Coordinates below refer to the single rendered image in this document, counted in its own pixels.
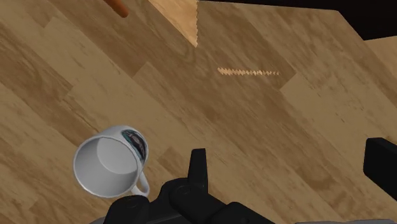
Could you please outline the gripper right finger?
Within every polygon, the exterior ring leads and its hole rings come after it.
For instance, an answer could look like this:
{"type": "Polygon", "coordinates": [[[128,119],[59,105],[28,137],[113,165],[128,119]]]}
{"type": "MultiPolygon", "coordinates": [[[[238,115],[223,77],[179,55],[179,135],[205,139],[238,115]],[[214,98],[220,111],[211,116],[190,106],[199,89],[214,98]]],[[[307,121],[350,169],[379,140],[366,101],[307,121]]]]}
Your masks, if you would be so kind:
{"type": "Polygon", "coordinates": [[[397,200],[397,145],[382,137],[366,140],[363,172],[397,200]]]}

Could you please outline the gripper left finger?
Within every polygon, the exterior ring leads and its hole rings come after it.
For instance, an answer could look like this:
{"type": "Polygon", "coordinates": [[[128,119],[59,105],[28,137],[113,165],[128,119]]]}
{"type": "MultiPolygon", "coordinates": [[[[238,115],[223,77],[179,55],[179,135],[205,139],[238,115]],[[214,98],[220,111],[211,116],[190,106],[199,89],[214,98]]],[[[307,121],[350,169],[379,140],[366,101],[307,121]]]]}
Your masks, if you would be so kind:
{"type": "Polygon", "coordinates": [[[103,224],[274,224],[239,202],[208,192],[205,149],[192,150],[188,176],[164,183],[150,202],[142,195],[114,201],[103,224]]]}

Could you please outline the white mug with dark print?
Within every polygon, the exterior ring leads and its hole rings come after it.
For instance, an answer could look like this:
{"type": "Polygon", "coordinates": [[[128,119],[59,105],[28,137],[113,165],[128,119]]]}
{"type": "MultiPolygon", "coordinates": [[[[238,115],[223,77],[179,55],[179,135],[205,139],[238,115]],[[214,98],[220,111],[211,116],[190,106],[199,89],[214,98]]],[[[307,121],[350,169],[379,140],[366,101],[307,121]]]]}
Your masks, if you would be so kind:
{"type": "Polygon", "coordinates": [[[117,125],[83,141],[73,158],[77,182],[92,195],[115,198],[124,193],[147,197],[150,186],[144,174],[148,144],[136,129],[117,125]]]}

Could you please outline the orange cylindrical stick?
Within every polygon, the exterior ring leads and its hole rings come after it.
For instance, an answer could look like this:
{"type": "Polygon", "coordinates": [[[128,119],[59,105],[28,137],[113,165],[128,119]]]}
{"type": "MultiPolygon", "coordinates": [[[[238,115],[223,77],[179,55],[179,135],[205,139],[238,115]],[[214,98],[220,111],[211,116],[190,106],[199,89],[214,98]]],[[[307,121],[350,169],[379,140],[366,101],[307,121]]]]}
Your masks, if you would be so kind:
{"type": "Polygon", "coordinates": [[[103,0],[103,1],[122,18],[126,18],[129,15],[129,11],[127,7],[122,3],[122,0],[103,0]]]}

